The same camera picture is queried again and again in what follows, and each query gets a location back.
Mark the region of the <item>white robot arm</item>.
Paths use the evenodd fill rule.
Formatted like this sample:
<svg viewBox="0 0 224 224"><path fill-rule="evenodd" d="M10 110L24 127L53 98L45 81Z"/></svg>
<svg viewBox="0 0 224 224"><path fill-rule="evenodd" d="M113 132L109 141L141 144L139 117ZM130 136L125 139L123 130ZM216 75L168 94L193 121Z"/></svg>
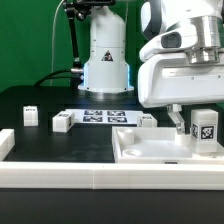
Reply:
<svg viewBox="0 0 224 224"><path fill-rule="evenodd" d="M146 108L169 106L177 130L184 104L224 100L224 0L146 0L139 52L138 99ZM92 9L90 58L80 88L98 97L131 89L125 63L125 24L107 7Z"/></svg>

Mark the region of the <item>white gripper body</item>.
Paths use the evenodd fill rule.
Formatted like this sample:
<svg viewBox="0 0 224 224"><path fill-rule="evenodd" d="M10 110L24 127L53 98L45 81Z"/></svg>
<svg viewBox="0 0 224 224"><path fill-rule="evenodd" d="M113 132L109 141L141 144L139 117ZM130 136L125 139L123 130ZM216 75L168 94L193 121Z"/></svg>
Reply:
<svg viewBox="0 0 224 224"><path fill-rule="evenodd" d="M196 30L175 29L150 40L139 52L138 99L145 107L224 100L224 49L215 62L190 63Z"/></svg>

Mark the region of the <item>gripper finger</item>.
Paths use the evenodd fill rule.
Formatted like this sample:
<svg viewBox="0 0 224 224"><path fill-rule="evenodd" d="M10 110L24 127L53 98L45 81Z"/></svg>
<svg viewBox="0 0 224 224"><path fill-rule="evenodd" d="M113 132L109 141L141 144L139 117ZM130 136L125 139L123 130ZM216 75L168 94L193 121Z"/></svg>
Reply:
<svg viewBox="0 0 224 224"><path fill-rule="evenodd" d="M167 113L173 123L176 125L176 130L179 135L185 133L185 121L181 116L182 106L179 104L170 104L167 106Z"/></svg>

